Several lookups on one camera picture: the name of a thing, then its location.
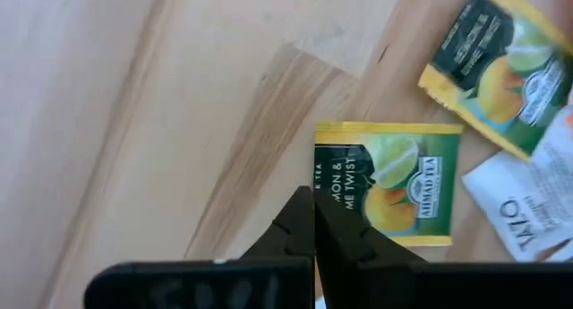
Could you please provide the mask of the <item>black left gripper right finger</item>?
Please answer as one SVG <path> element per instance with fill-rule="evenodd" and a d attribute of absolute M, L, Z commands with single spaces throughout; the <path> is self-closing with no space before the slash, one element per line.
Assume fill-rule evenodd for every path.
<path fill-rule="evenodd" d="M 328 309 L 573 309 L 573 264 L 428 262 L 329 196 L 314 241 Z"/>

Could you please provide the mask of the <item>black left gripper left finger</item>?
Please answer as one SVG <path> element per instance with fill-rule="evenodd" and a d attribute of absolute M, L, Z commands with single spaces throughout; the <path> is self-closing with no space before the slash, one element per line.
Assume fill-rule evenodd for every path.
<path fill-rule="evenodd" d="M 314 199 L 300 186 L 237 259 L 120 262 L 95 275 L 84 309 L 314 309 Z"/>

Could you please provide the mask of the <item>green lemon lime tea bag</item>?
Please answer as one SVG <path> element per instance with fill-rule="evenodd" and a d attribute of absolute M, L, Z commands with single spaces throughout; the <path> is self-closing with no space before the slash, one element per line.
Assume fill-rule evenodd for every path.
<path fill-rule="evenodd" d="M 451 245 L 460 124 L 321 121 L 313 187 L 403 246 Z"/>
<path fill-rule="evenodd" d="M 573 84 L 573 42 L 526 0 L 468 0 L 418 85 L 528 160 Z"/>

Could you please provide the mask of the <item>white orange Tazo tea bag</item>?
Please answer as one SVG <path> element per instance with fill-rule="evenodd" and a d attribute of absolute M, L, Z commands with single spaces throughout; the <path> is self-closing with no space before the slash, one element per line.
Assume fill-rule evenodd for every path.
<path fill-rule="evenodd" d="M 573 262 L 573 105 L 530 160 L 501 151 L 462 181 L 517 261 Z"/>

